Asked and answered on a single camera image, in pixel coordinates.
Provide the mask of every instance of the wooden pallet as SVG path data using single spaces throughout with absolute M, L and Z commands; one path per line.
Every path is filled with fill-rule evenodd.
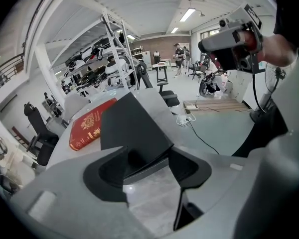
M 223 112 L 231 112 L 231 111 L 249 111 L 249 108 L 245 104 L 239 103 L 235 99 L 224 99 L 224 100 L 210 99 L 210 100 L 185 101 L 184 107 L 186 108 L 186 105 L 189 105 L 189 103 L 193 105 L 197 105 L 199 107 L 199 110 L 190 111 L 191 113 L 194 114 L 223 113 Z

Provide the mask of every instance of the window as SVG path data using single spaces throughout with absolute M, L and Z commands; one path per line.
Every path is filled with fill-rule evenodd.
M 208 36 L 211 36 L 213 34 L 217 34 L 219 32 L 219 28 L 218 29 L 214 29 L 214 30 L 211 30 L 211 31 L 206 31 L 206 32 L 203 32 L 200 34 L 200 40 L 208 37 Z

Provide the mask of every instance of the fluorescent light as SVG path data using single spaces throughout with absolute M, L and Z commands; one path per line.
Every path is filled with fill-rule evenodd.
M 174 34 L 177 30 L 178 30 L 178 27 L 174 27 L 174 29 L 171 33 Z
M 130 34 L 128 34 L 128 38 L 129 38 L 129 39 L 132 39 L 132 40 L 135 40 L 135 37 L 134 37 L 134 36 L 131 36 Z
M 180 22 L 185 22 L 191 14 L 196 11 L 195 8 L 188 8 L 187 12 L 184 14 L 183 18 L 180 19 Z

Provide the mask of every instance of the red book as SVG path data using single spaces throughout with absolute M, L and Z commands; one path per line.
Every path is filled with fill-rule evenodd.
M 69 139 L 69 145 L 73 150 L 80 150 L 100 137 L 101 114 L 116 101 L 112 98 L 73 122 Z

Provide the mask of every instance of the brick wall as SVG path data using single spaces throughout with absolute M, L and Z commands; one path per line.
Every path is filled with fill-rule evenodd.
M 191 46 L 191 37 L 190 36 L 168 36 L 160 37 L 155 39 L 136 41 L 130 44 L 130 48 L 134 49 L 140 46 L 143 46 L 143 51 L 150 51 L 151 63 L 154 64 L 153 54 L 157 50 L 160 53 L 161 59 L 173 58 L 175 54 L 174 44 L 176 43 L 189 43 Z

